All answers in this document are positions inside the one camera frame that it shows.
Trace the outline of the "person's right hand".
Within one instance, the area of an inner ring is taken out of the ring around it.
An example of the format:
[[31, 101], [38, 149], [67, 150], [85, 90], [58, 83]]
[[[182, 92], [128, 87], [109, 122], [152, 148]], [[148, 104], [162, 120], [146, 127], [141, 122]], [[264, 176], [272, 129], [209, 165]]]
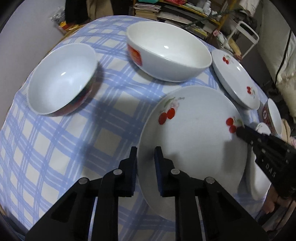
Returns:
[[269, 191], [267, 192], [267, 196], [265, 202], [263, 204], [263, 211], [265, 214], [272, 213], [275, 209], [276, 204], [282, 204], [283, 200], [276, 192], [275, 188], [271, 185]]

